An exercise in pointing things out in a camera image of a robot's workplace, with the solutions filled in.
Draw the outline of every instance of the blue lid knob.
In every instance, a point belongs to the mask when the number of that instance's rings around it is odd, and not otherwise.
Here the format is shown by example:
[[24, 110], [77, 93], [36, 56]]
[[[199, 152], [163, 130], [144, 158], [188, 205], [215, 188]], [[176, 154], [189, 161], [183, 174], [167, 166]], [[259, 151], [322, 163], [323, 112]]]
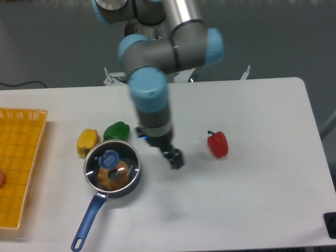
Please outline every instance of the blue lid knob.
[[119, 163], [119, 155], [116, 151], [107, 150], [99, 157], [98, 163], [102, 168], [112, 170]]

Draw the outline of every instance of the donut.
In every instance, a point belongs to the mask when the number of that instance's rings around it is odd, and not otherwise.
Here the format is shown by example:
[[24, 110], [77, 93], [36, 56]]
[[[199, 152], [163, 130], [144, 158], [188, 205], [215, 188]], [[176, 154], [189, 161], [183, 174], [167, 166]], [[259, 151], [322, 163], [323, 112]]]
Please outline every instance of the donut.
[[[99, 167], [97, 180], [99, 185], [106, 191], [116, 191], [127, 186], [130, 181], [129, 167], [123, 161], [120, 161], [113, 170], [107, 170]], [[118, 172], [119, 176], [112, 180], [109, 178], [111, 172]]]

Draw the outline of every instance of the bell pepper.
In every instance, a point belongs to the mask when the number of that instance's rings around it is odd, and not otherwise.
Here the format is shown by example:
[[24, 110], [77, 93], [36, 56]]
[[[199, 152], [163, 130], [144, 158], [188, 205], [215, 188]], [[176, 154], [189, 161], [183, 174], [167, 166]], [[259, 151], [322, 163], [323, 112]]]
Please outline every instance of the bell pepper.
[[89, 151], [100, 142], [97, 130], [85, 129], [77, 140], [77, 153], [85, 158]]
[[124, 122], [116, 122], [104, 132], [103, 140], [119, 139], [126, 141], [130, 133], [130, 126]]
[[219, 159], [226, 156], [229, 152], [229, 146], [224, 133], [222, 131], [217, 133], [208, 131], [208, 134], [211, 134], [208, 137], [208, 146], [211, 152]]

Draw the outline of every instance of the blue handle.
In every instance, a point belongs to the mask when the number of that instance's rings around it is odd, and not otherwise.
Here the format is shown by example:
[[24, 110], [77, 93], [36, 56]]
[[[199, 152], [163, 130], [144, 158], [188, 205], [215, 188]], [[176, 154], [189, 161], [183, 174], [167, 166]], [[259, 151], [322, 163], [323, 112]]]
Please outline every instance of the blue handle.
[[[82, 220], [82, 223], [79, 226], [79, 229], [76, 233], [76, 236], [74, 238], [74, 241], [71, 244], [71, 250], [74, 252], [80, 251], [83, 247], [83, 244], [85, 242], [86, 237], [88, 236], [88, 233], [90, 231], [90, 228], [92, 226], [92, 223], [94, 221], [94, 218], [97, 215], [98, 210], [100, 207], [105, 203], [106, 197], [95, 195], [93, 196], [91, 203], [85, 213], [85, 216]], [[76, 248], [76, 243], [78, 240], [80, 240], [80, 244], [78, 248]]]

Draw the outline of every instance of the black object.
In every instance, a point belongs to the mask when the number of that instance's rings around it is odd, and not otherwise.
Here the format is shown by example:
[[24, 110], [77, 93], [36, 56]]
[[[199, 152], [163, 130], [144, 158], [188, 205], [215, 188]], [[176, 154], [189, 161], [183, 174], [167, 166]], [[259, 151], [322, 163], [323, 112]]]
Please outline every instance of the black object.
[[29, 84], [29, 83], [40, 83], [45, 88], [48, 88], [47, 85], [45, 85], [43, 82], [37, 81], [37, 80], [27, 81], [27, 82], [23, 82], [21, 84], [16, 84], [16, 85], [10, 85], [10, 84], [6, 84], [6, 83], [3, 83], [3, 82], [0, 82], [1, 85], [7, 86], [7, 87], [19, 87], [19, 86], [23, 86], [23, 85]]
[[332, 239], [336, 239], [336, 212], [325, 213], [323, 215], [325, 226], [327, 227], [328, 235]]
[[163, 156], [169, 161], [171, 168], [173, 170], [178, 170], [184, 165], [183, 154], [179, 149], [175, 149], [171, 145], [173, 139], [173, 131], [169, 131], [167, 134], [162, 136], [147, 136], [145, 135], [141, 127], [136, 127], [136, 133], [138, 137], [144, 138], [150, 146], [158, 147], [162, 152]]

